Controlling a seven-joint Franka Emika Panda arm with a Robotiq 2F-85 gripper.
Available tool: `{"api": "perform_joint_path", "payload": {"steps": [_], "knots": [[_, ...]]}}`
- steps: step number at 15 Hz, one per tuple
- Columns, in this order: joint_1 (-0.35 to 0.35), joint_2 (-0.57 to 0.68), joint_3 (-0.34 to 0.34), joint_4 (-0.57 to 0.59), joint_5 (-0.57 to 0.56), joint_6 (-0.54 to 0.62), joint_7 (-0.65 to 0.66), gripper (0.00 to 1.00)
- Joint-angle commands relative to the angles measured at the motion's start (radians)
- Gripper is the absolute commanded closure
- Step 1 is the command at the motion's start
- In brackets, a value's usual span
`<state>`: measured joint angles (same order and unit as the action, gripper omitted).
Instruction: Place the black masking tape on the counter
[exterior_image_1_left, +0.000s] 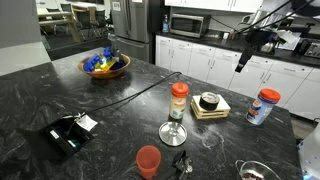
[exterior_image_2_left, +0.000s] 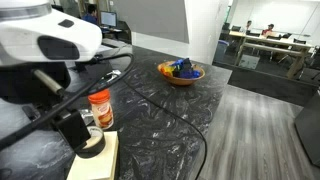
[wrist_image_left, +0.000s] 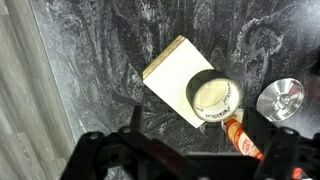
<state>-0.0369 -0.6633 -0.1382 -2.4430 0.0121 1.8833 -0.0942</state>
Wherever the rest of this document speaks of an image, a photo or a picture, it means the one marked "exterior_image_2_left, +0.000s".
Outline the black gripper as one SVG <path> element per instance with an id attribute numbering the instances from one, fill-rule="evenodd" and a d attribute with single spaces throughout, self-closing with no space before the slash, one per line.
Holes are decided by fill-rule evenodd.
<path id="1" fill-rule="evenodd" d="M 34 74 L 34 70 L 46 73 L 63 88 L 70 84 L 67 66 L 62 63 L 23 63 L 0 68 L 0 98 L 13 104 L 47 103 L 58 98 Z M 55 120 L 58 131 L 72 149 L 82 149 L 90 138 L 87 126 L 79 111 L 71 111 Z"/>

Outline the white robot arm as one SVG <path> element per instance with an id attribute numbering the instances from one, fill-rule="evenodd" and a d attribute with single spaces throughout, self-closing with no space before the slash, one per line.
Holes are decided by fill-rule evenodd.
<path id="1" fill-rule="evenodd" d="M 87 62 L 101 44 L 98 26 L 52 8 L 49 0 L 0 0 L 1 96 L 35 95 L 36 66 Z"/>

